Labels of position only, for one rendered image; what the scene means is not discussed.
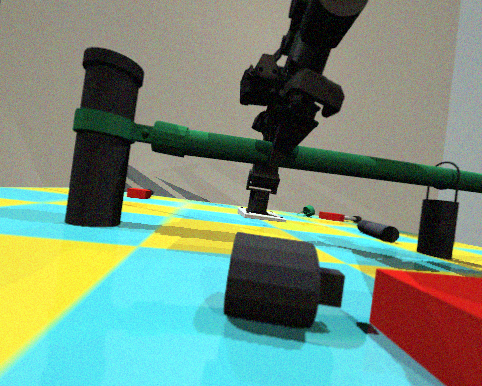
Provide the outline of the green cylinder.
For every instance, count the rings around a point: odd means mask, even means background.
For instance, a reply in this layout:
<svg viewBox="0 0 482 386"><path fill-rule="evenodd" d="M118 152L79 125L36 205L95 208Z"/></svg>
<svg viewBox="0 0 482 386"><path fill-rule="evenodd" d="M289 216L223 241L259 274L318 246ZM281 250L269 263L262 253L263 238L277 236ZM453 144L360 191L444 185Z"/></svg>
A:
<svg viewBox="0 0 482 386"><path fill-rule="evenodd" d="M187 129L183 155L269 166L273 142ZM282 168L446 188L457 170L297 146ZM482 193L482 173L460 171L458 190Z"/></svg>

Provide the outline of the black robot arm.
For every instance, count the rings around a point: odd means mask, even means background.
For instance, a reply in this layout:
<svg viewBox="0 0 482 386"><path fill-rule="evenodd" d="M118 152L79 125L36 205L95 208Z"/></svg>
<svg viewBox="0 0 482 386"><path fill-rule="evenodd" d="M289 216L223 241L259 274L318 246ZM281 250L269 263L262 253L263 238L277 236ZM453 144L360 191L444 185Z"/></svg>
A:
<svg viewBox="0 0 482 386"><path fill-rule="evenodd" d="M292 0L289 13L292 20L287 35L283 35L281 46L274 55L263 54L256 67L250 65L244 71L240 81L240 103L267 106L266 111L271 113L273 108L268 105L280 87L277 98L286 100L282 97L282 92L292 76L291 69L286 74L280 73L284 67L278 66L277 62L282 55L288 56L287 61L298 56L313 59L324 72L330 50L339 44L367 2L368 0ZM278 170L279 167L265 170L261 165L253 164L246 185L246 190L251 190L246 212L269 215L269 193L277 193L280 182Z"/></svg>

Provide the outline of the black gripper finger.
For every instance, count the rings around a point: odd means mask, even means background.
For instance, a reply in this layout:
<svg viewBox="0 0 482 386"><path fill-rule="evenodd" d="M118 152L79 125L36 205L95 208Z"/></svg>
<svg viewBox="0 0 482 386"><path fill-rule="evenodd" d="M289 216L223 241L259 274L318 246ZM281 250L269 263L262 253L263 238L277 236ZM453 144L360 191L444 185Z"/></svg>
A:
<svg viewBox="0 0 482 386"><path fill-rule="evenodd" d="M276 131L269 166L277 168L319 122L282 104L271 110Z"/></svg>
<svg viewBox="0 0 482 386"><path fill-rule="evenodd" d="M263 140L264 141L271 141L273 142L274 141L274 136L275 136L275 131L276 131L276 127L275 126L272 126L266 122L263 122L263 121L260 121L258 124L257 124L257 128L261 131L261 133L263 134ZM266 166L266 165L261 165L261 168L262 169L265 169L265 170L268 170L270 168L270 166Z"/></svg>

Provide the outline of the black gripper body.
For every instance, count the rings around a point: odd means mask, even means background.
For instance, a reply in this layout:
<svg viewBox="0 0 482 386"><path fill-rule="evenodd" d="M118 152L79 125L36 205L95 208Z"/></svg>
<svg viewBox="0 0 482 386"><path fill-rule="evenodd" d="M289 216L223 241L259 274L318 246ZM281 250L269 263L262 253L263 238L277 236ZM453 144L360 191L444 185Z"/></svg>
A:
<svg viewBox="0 0 482 386"><path fill-rule="evenodd" d="M292 78L285 84L282 92L282 97L286 100L277 98L282 88L280 87L268 106L274 108L276 105L282 104L312 119L321 109L314 102L324 105L321 113L326 118L340 112L344 101L342 89L323 76L323 69L319 63L313 59L298 56L290 58L280 73L286 74L288 69L291 69ZM272 113L266 110L255 117L251 128L261 132L257 128L260 121L276 127Z"/></svg>

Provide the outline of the green band with cup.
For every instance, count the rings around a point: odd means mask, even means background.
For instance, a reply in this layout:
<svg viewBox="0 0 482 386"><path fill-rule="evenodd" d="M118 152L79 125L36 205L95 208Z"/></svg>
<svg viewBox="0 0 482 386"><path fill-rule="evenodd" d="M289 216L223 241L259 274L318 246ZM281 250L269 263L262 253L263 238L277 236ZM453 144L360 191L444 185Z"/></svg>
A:
<svg viewBox="0 0 482 386"><path fill-rule="evenodd" d="M136 124L112 112L78 108L75 110L72 131L77 132L77 129L117 135L130 140L131 144L135 141L149 143L154 152L184 157L188 127L163 121L155 121L154 126Z"/></svg>

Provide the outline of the red block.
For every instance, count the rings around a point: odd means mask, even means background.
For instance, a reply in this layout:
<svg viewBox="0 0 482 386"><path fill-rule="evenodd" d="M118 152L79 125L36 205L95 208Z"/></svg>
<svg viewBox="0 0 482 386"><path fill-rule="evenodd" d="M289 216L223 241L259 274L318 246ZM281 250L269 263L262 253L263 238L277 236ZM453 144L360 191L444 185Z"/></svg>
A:
<svg viewBox="0 0 482 386"><path fill-rule="evenodd" d="M482 386L482 278L376 269L369 322L445 386Z"/></svg>
<svg viewBox="0 0 482 386"><path fill-rule="evenodd" d="M343 222L344 220L351 220L353 222L358 222L358 223L362 220L362 217L360 216L349 217L342 214L329 213L329 212L319 212L319 218L326 219L326 220L333 220L333 221L343 221Z"/></svg>
<svg viewBox="0 0 482 386"><path fill-rule="evenodd" d="M151 189L137 189L137 188L127 188L126 197L148 199L153 195L153 190Z"/></svg>

